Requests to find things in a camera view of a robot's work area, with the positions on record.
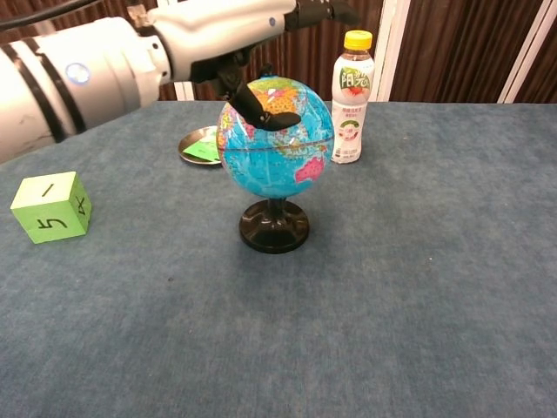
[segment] bottle cap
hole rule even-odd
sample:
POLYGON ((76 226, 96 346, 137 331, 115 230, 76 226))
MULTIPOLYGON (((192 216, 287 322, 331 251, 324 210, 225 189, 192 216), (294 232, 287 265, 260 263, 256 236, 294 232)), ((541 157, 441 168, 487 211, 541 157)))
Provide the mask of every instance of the bottle cap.
POLYGON ((372 47, 373 35, 366 30, 349 30, 345 35, 345 48, 365 51, 372 47))

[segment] table surface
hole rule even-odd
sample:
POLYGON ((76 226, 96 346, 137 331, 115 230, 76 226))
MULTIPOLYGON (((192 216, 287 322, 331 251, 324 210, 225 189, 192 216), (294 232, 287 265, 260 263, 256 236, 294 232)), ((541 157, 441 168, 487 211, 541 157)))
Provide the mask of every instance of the table surface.
POLYGON ((370 104, 364 153, 292 198, 299 250, 156 103, 0 166, 0 416, 557 416, 557 106, 370 104), (91 228, 33 245, 21 179, 77 171, 91 228))

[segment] globe stand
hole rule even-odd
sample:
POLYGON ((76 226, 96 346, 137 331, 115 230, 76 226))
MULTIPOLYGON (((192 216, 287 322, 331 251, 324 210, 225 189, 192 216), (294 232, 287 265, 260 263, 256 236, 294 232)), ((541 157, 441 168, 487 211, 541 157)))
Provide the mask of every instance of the globe stand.
POLYGON ((310 223, 299 206, 286 199, 268 199, 245 210, 239 229, 242 240, 254 250, 281 254, 304 244, 310 223))

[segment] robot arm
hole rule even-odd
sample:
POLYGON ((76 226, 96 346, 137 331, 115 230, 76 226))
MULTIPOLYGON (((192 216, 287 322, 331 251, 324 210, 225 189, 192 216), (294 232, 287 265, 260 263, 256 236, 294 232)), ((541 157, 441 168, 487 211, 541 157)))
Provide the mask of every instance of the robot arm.
POLYGON ((188 0, 141 9, 131 14, 136 28, 111 17, 0 47, 0 163, 145 107, 170 82, 212 82, 258 128, 295 125, 298 115, 264 111, 247 88, 240 68, 250 51, 323 19, 358 22, 342 1, 188 0))

